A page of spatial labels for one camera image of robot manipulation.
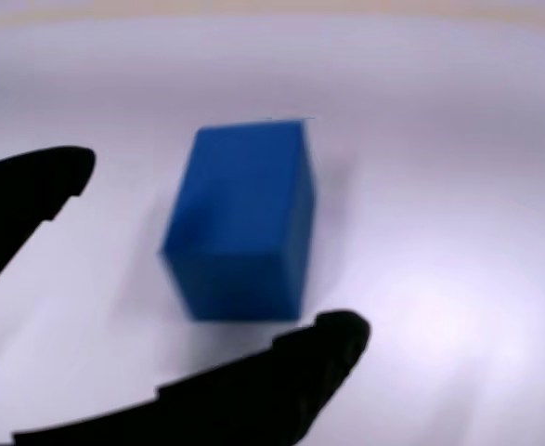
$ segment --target blurred background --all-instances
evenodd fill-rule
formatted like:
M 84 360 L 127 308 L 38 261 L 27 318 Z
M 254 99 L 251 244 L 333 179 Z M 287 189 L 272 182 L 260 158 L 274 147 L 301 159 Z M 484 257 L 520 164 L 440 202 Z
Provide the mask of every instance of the blurred background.
M 294 117 L 299 324 L 374 327 L 303 444 L 545 446 L 545 2 L 496 0 L 0 1 L 0 159 L 97 153 L 0 276 L 0 442 L 291 328 L 192 323 L 156 253 L 200 126 Z

